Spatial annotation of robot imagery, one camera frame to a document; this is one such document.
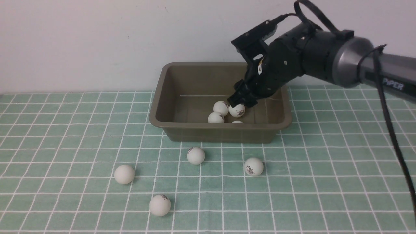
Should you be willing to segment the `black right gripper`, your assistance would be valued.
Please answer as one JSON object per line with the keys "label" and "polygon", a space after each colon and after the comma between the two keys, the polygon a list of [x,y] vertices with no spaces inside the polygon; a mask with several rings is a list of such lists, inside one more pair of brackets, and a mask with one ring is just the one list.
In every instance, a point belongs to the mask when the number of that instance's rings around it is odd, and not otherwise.
{"label": "black right gripper", "polygon": [[242,80],[233,86],[234,93],[227,98],[230,106],[252,108],[259,99],[273,95],[289,81],[309,75],[322,78],[322,28],[300,23],[268,44],[268,53],[258,55]]}

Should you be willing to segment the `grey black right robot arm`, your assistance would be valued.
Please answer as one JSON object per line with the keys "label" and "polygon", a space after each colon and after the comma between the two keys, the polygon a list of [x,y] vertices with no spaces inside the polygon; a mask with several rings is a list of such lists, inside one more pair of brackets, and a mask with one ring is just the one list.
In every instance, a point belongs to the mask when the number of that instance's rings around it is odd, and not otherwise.
{"label": "grey black right robot arm", "polygon": [[244,78],[235,83],[235,92],[228,98],[230,105],[251,108],[303,75],[342,88],[359,84],[376,87],[375,47],[370,40],[338,39],[320,27],[309,31],[301,23],[266,44],[276,29],[276,22],[268,20],[232,41],[248,65]]}

